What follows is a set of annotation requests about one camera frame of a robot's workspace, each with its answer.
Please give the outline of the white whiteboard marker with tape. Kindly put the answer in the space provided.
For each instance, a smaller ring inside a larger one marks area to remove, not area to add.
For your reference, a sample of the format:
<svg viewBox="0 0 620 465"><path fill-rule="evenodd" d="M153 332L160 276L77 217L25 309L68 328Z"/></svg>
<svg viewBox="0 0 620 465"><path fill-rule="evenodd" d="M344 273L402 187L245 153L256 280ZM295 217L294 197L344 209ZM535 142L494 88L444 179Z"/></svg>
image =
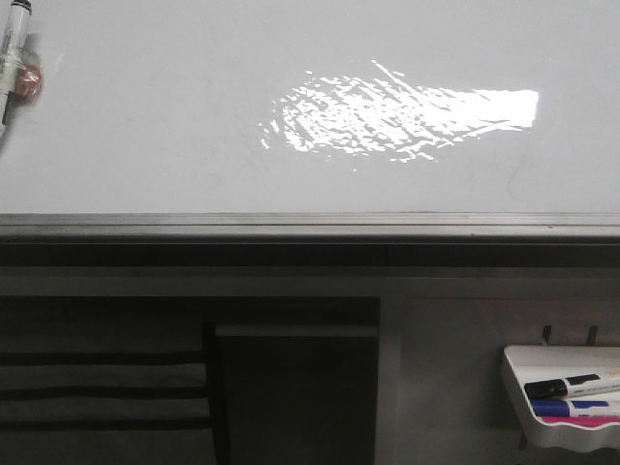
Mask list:
<svg viewBox="0 0 620 465"><path fill-rule="evenodd" d="M31 1L11 1L1 44L1 137L7 132L15 101L34 101L43 87L38 55L28 45Z"/></svg>

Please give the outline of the black capped whiteboard marker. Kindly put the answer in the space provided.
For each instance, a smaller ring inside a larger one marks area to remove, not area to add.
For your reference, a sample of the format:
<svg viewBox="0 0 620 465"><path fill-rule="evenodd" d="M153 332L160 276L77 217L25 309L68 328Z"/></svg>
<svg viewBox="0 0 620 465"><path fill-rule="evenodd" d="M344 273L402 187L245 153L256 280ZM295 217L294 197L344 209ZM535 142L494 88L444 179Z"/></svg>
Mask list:
<svg viewBox="0 0 620 465"><path fill-rule="evenodd" d="M600 372L526 383L530 399L570 398L619 389L619 372Z"/></svg>

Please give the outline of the blue capped whiteboard marker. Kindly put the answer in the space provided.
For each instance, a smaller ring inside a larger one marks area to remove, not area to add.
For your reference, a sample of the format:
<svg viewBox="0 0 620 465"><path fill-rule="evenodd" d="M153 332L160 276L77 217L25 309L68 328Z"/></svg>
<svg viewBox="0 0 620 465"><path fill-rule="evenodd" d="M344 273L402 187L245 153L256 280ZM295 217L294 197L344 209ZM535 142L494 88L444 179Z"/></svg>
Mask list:
<svg viewBox="0 0 620 465"><path fill-rule="evenodd" d="M538 417L618 417L619 396L611 394L568 398L528 397L534 414Z"/></svg>

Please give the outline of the white wavy-edged marker tray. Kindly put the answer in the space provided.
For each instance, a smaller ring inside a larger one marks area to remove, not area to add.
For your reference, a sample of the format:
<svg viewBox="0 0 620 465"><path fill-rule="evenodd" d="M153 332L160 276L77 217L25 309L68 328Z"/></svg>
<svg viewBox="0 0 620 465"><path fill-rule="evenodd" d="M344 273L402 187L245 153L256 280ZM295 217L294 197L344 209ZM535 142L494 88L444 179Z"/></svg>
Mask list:
<svg viewBox="0 0 620 465"><path fill-rule="evenodd" d="M524 391L530 382L567 376L619 372L617 347L508 346L501 368L503 380L528 441L542 448L576 452L619 449L619 423L597 428L544 424Z"/></svg>

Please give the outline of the grey black striped fabric panel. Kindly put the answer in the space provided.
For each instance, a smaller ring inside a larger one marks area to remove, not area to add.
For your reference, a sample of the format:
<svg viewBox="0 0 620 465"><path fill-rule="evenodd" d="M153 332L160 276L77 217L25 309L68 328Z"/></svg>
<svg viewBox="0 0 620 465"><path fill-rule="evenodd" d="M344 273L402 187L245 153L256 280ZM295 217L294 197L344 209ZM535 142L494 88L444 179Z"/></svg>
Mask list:
<svg viewBox="0 0 620 465"><path fill-rule="evenodd" d="M205 351L1 354L4 464L228 464Z"/></svg>

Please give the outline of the pink highlighter marker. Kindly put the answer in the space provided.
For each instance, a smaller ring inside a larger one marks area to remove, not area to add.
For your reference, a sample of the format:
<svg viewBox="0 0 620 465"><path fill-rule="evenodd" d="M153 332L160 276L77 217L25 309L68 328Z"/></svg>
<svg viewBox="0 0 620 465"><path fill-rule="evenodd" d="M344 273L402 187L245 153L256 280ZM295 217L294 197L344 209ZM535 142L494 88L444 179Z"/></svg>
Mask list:
<svg viewBox="0 0 620 465"><path fill-rule="evenodd" d="M597 428L618 424L619 417L538 417L544 424L569 424L584 428Z"/></svg>

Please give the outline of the white whiteboard with aluminium frame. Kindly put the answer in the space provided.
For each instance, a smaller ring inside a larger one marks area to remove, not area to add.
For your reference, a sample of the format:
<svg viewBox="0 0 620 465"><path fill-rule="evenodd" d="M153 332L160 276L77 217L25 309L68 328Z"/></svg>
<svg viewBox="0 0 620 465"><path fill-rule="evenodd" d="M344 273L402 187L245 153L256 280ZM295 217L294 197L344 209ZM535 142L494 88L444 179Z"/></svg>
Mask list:
<svg viewBox="0 0 620 465"><path fill-rule="evenodd" d="M615 1L37 1L1 236L619 237Z"/></svg>

